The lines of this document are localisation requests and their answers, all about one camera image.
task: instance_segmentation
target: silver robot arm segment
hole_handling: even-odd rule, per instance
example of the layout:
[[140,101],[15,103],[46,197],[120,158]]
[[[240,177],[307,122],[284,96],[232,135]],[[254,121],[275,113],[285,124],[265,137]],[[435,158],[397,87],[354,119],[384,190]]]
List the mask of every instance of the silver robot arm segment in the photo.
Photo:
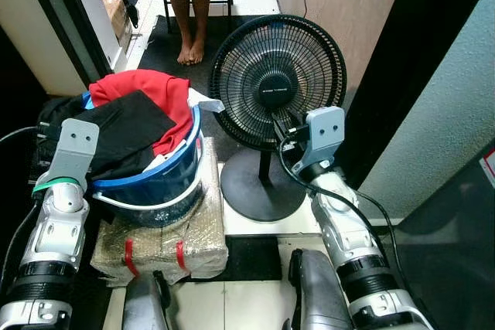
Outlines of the silver robot arm segment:
[[[320,175],[312,184],[357,206],[356,195],[335,172]],[[433,330],[409,293],[399,288],[376,241],[349,206],[318,194],[312,211],[356,328]]]
[[98,126],[92,123],[75,119],[62,123],[49,171],[36,183],[46,193],[17,276],[0,309],[0,330],[69,328],[70,296],[89,213],[83,198],[87,187],[84,177],[98,134]]
[[[358,207],[354,191],[336,172],[329,171],[333,155],[343,142],[343,110],[323,107],[310,111],[306,127],[309,130],[306,150],[292,172]],[[322,193],[312,197],[312,212],[322,230],[355,328],[433,330],[410,294],[399,288],[374,235],[356,212],[346,203]]]

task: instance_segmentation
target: black electric fan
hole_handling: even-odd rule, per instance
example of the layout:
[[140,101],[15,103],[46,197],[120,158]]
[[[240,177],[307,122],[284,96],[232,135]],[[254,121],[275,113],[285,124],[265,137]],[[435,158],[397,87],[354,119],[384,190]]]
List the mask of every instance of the black electric fan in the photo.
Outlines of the black electric fan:
[[225,106],[215,116],[231,137],[257,150],[238,152],[222,170],[222,192],[234,210],[250,219],[275,221],[298,209],[305,190],[284,173],[275,156],[271,164],[277,148],[274,117],[291,128],[297,115],[340,106],[345,91],[339,47],[313,22],[268,15],[227,37],[210,76],[210,96]]

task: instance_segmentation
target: green ring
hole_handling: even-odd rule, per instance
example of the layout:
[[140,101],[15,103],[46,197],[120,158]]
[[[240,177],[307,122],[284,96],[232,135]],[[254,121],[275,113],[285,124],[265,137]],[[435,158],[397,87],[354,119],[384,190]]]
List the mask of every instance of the green ring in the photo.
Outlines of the green ring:
[[34,189],[32,189],[31,195],[43,189],[48,189],[49,187],[51,187],[52,185],[56,185],[57,183],[74,183],[76,185],[79,184],[79,182],[74,178],[68,178],[68,177],[56,178],[56,179],[52,179],[47,183],[43,183],[41,185],[35,186]]

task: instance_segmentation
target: wrapped package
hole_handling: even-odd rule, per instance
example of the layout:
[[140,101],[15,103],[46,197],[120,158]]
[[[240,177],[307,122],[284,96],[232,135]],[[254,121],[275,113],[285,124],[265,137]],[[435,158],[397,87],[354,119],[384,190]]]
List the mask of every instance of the wrapped package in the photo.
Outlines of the wrapped package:
[[174,225],[146,228],[115,217],[101,221],[91,265],[107,276],[108,286],[126,286],[134,277],[125,263],[126,241],[132,241],[132,263],[137,271],[161,270],[169,284],[183,277],[212,278],[227,264],[223,210],[213,139],[204,139],[200,169],[203,195]]

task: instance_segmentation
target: floor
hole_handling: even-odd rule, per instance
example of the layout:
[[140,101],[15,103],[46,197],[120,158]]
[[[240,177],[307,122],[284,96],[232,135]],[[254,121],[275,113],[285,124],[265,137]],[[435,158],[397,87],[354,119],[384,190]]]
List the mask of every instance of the floor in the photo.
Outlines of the floor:
[[[138,67],[158,15],[165,15],[163,0],[138,0],[140,23],[128,47],[126,70]],[[234,15],[267,15],[279,12],[276,0],[234,0]],[[210,16],[227,14],[227,6],[210,5]],[[238,281],[176,284],[171,288],[172,305],[167,314],[171,330],[279,330],[295,307],[295,291],[287,280],[288,263],[296,248],[325,247],[318,237],[319,227],[312,216],[309,200],[281,223],[257,223],[236,213],[224,203],[227,234],[275,234],[282,261],[281,281]],[[104,330],[121,328],[125,289],[115,289],[105,319]]]
[[[138,67],[157,17],[159,15],[165,16],[163,0],[138,0],[136,8],[139,11],[139,26],[133,30],[126,53],[128,58],[126,70],[134,70]],[[234,0],[232,6],[233,15],[270,15],[276,13],[279,13],[277,0]],[[174,16],[171,5],[169,5],[169,14]],[[210,4],[210,17],[226,14],[226,4]]]

